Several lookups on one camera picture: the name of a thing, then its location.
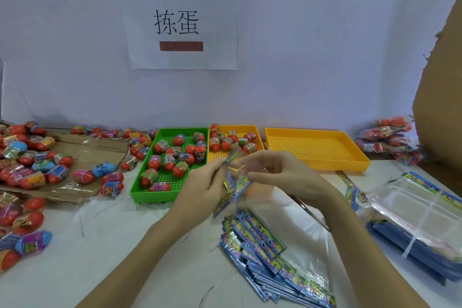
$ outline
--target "green tray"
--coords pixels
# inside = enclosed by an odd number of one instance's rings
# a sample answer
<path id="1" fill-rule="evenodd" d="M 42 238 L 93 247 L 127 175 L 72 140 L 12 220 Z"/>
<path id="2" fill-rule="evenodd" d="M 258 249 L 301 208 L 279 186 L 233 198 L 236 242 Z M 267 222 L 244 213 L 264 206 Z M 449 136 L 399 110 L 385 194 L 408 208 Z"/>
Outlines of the green tray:
<path id="1" fill-rule="evenodd" d="M 159 129 L 159 132 L 157 133 L 156 138 L 153 141 L 153 144 L 151 148 L 149 149 L 149 152 L 147 153 L 146 159 L 143 162 L 143 165 L 141 166 L 140 172 L 136 176 L 135 183 L 133 183 L 133 186 L 130 190 L 130 195 L 132 196 L 133 201 L 137 204 L 149 204 L 149 203 L 160 203 L 160 202 L 170 202 L 174 201 L 176 199 L 176 196 L 180 193 L 181 188 L 183 187 L 184 182 L 186 181 L 186 178 L 188 177 L 189 171 L 192 169 L 199 168 L 200 166 L 203 166 L 204 164 L 198 164 L 194 163 L 192 166 L 188 168 L 188 171 L 186 171 L 186 174 L 183 178 L 178 179 L 173 176 L 173 173 L 170 171 L 164 170 L 163 167 L 160 167 L 159 169 L 159 176 L 156 179 L 156 182 L 162 182 L 162 181 L 167 181 L 170 183 L 170 191 L 153 191 L 149 192 L 149 188 L 145 188 L 141 186 L 140 183 L 140 174 L 147 170 L 147 163 L 149 162 L 149 159 L 153 155 L 153 149 L 154 145 L 160 140 L 164 139 L 166 140 L 170 146 L 173 146 L 173 138 L 176 137 L 178 134 L 184 134 L 186 135 L 186 141 L 182 145 L 182 150 L 184 152 L 184 149 L 188 145 L 195 145 L 195 142 L 193 140 L 193 134 L 195 132 L 201 132 L 206 136 L 206 141 L 207 141 L 207 146 L 208 146 L 208 141 L 209 141 L 209 130 L 208 127 L 205 128 L 163 128 Z"/>

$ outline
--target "hand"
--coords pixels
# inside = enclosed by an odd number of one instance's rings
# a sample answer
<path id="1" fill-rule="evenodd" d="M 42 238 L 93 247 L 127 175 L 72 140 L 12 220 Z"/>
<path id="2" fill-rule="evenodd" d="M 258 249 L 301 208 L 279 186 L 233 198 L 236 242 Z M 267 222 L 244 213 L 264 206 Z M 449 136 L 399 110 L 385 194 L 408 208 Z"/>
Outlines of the hand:
<path id="1" fill-rule="evenodd" d="M 307 205 L 320 208 L 339 194 L 327 180 L 288 151 L 260 150 L 240 161 L 251 166 L 261 165 L 269 172 L 248 172 L 249 180 L 274 185 L 286 194 L 302 199 Z"/>
<path id="2" fill-rule="evenodd" d="M 224 161 L 223 157 L 217 157 L 205 166 L 189 172 L 175 203 L 167 213 L 184 233 L 205 221 L 225 194 Z"/>

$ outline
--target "white table surface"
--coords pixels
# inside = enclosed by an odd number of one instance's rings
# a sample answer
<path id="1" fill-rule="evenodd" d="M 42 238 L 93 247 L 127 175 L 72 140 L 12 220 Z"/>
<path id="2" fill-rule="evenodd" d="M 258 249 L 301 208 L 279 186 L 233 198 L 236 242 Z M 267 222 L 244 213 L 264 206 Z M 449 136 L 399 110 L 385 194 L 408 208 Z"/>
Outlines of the white table surface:
<path id="1" fill-rule="evenodd" d="M 347 173 L 363 190 L 414 170 L 438 186 L 441 183 L 418 167 L 404 167 L 396 161 L 372 161 L 365 173 Z M 47 249 L 23 258 L 0 275 L 1 307 L 74 307 L 135 247 L 147 229 L 168 210 L 170 204 L 149 208 L 136 206 L 128 190 L 137 169 L 125 175 L 125 190 L 115 200 L 96 197 L 77 206 L 55 203 L 44 212 L 43 229 L 54 237 Z M 346 185 L 334 172 L 322 176 L 342 193 Z M 138 296 L 134 307 L 271 307 L 262 303 L 236 271 L 221 248 L 221 218 L 210 217 L 179 240 L 162 258 Z M 379 243 L 391 263 L 431 307 L 461 307 L 462 284 L 441 286 L 394 248 Z M 335 244 L 329 240 L 331 279 L 339 308 L 358 303 Z M 278 307 L 299 307 L 280 300 Z"/>

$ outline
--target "paper sign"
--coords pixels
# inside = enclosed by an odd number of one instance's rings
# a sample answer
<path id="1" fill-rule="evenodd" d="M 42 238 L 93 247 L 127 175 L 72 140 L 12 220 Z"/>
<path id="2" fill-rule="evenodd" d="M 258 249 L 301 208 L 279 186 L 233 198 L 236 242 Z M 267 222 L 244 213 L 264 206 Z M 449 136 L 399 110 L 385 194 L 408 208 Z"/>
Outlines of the paper sign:
<path id="1" fill-rule="evenodd" d="M 133 69 L 237 70 L 238 0 L 119 0 Z"/>

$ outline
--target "orange tray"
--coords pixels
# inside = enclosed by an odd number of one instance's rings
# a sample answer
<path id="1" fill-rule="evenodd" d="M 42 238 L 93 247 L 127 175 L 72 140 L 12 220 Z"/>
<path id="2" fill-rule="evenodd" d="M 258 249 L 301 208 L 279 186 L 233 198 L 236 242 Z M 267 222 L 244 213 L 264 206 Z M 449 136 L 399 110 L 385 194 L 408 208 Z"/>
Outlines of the orange tray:
<path id="1" fill-rule="evenodd" d="M 290 151 L 314 169 L 364 172 L 371 161 L 343 131 L 266 128 L 270 150 Z"/>
<path id="2" fill-rule="evenodd" d="M 257 135 L 257 140 L 254 142 L 254 144 L 258 147 L 258 150 L 265 149 L 263 146 L 262 137 L 260 136 L 256 125 L 220 125 L 221 132 L 228 134 L 230 130 L 235 130 L 238 137 L 243 137 L 247 133 L 255 133 Z M 218 156 L 228 157 L 229 154 L 229 151 L 220 150 L 218 152 L 214 152 L 209 149 L 207 153 L 207 163 Z"/>

